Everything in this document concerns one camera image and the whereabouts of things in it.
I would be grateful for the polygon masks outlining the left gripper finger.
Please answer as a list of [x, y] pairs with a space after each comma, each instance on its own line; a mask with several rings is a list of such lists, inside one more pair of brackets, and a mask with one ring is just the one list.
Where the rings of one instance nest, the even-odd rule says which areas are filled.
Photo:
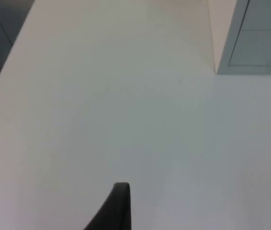
[[113, 185], [108, 197], [85, 230], [131, 230], [129, 183], [119, 182]]

